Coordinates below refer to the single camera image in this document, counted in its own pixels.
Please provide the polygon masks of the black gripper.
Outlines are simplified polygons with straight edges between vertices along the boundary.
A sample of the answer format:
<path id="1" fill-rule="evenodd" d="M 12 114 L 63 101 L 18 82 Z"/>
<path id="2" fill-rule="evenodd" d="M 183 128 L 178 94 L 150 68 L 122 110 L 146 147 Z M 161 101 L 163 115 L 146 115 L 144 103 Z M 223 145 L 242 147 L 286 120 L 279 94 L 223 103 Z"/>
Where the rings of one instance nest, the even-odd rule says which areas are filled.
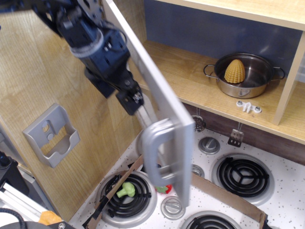
<path id="1" fill-rule="evenodd" d="M 121 106 L 128 115 L 144 104 L 141 88 L 127 70 L 130 57 L 125 35 L 120 30 L 97 30 L 94 42 L 71 48 L 72 54 L 86 66 L 87 78 L 97 90 L 108 98 L 114 90 Z"/>

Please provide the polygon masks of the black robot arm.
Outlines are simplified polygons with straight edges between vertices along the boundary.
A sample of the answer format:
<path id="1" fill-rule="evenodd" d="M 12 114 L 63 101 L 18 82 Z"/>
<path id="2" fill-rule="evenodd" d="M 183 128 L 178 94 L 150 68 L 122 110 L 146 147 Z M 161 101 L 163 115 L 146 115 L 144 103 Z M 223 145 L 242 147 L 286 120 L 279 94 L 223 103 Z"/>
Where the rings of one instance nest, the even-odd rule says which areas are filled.
<path id="1" fill-rule="evenodd" d="M 85 65 L 85 76 L 108 98 L 116 98 L 129 115 L 144 104 L 142 91 L 127 69 L 126 35 L 102 18 L 97 0 L 2 0 L 1 13 L 32 10 L 69 45 Z"/>

